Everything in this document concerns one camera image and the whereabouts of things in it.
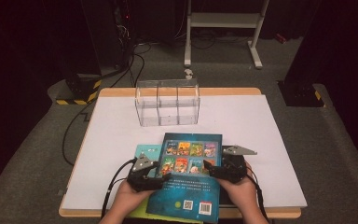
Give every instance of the gray carpet floor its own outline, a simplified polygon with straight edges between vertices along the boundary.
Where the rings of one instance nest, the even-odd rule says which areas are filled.
[[[277,85],[277,80],[284,80],[301,39],[285,44],[259,40],[257,50],[263,69],[257,70],[244,39],[230,41],[230,38],[207,49],[193,48],[191,69],[201,87],[257,87],[266,94],[309,205],[302,209],[298,219],[274,222],[358,223],[358,152],[327,90],[321,84],[314,85],[325,107],[288,107]],[[210,44],[193,41],[199,48]],[[185,77],[184,47],[142,45],[135,52],[145,59],[140,80]],[[142,60],[135,57],[131,71],[136,76],[141,68]],[[104,79],[101,89],[110,87],[118,78],[119,75]],[[58,213],[73,168],[62,157],[62,139],[71,120],[84,107],[54,103],[63,84],[60,81],[48,90],[52,100],[49,112],[23,141],[0,176],[0,223],[98,222],[95,217],[60,217]],[[128,73],[115,87],[130,86]],[[92,109],[93,105],[86,109],[88,117]],[[69,129],[65,140],[69,161],[76,160],[87,126],[84,116],[80,116]]]

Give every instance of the book cover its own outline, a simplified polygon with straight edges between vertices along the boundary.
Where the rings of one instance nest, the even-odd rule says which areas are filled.
[[[142,153],[144,153],[147,156],[147,158],[149,158],[151,161],[158,161],[160,151],[161,151],[161,145],[138,145],[135,151],[135,157],[139,158],[139,156]],[[148,176],[154,177],[156,175],[155,170],[156,169],[151,170]],[[146,198],[143,202],[141,202],[141,204],[139,204],[139,206],[134,211],[129,213],[127,217],[159,219],[159,220],[177,221],[177,222],[184,222],[184,223],[202,223],[201,221],[197,221],[193,219],[185,219],[180,217],[165,217],[165,216],[146,213],[148,201],[149,198]]]
[[[146,213],[217,223],[220,186],[205,172],[203,160],[220,165],[221,146],[221,134],[165,133],[158,174],[172,177],[149,197]]]

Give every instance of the hand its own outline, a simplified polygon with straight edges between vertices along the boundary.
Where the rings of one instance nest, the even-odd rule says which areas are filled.
[[[127,214],[135,210],[138,205],[154,190],[136,192],[127,180],[123,180],[117,189],[115,200],[100,224],[119,224]]]
[[[248,176],[253,176],[252,167],[248,162],[246,162],[246,167],[248,167]],[[255,184],[248,177],[236,184],[224,179],[217,179],[217,181],[227,191],[230,200],[237,205],[242,214],[243,223],[267,223],[257,205]]]

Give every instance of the transparent container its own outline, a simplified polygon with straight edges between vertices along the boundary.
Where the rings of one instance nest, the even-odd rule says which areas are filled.
[[[138,81],[135,107],[143,127],[197,124],[199,84],[195,78]]]

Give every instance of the dark background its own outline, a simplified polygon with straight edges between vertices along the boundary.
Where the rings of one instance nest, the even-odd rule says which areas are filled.
[[[175,6],[175,19],[167,17],[167,20],[174,21],[177,28],[182,19],[183,2],[148,2],[145,14],[158,14],[164,2],[166,6]],[[229,5],[211,0],[203,7],[203,1],[194,1],[194,9],[235,11],[244,6],[246,10],[257,11],[260,6],[260,1],[255,0],[232,2]],[[260,37],[271,39],[279,33],[290,40],[305,36],[299,49],[302,53],[297,55],[306,56],[296,57],[291,69],[304,63],[312,68],[314,74],[310,81],[326,86],[358,148],[358,1],[321,1],[319,7],[318,3],[315,0],[270,1]],[[75,12],[68,8],[67,13]],[[0,0],[0,174],[24,138],[47,113],[52,103],[47,95],[48,87],[63,79],[48,39],[50,33],[45,19],[41,0]],[[167,29],[172,34],[177,32],[172,27]],[[302,77],[301,69],[299,71],[297,75]]]

